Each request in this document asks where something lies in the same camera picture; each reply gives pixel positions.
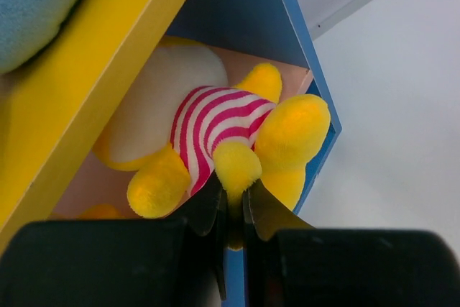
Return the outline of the yellow striped plush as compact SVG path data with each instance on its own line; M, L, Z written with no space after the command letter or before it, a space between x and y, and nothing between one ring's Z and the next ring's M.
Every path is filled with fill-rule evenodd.
M227 194L228 246L244 245L242 195L255 182L287 209L300 199L307 164L328 133L328 104L282 97L269 61L241 72L208 45L163 37L93 146L109 168L133 172L126 196L138 216L170 215L216 175Z
M78 219L123 219L120 212L111 204L103 203L90 207L78 216Z

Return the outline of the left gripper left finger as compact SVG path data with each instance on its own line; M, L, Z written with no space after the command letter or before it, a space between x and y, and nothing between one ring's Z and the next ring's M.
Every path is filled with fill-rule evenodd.
M1 304L220 306L226 212L212 175L163 219L29 223L1 256Z

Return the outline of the blue yellow toy shelf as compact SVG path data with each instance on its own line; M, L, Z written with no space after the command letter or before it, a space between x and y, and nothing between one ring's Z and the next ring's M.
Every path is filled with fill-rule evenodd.
M97 131L166 32L308 66L310 91L330 101L297 0L218 0L242 12L231 34L205 36L211 0L82 0L55 44L19 72L1 149L1 255L25 225L46 216ZM242 32L249 29L249 34Z

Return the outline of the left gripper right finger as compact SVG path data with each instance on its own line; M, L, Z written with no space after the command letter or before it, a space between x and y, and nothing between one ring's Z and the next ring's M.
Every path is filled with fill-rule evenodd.
M457 306L459 263L416 229L315 229L262 183L242 197L248 306Z

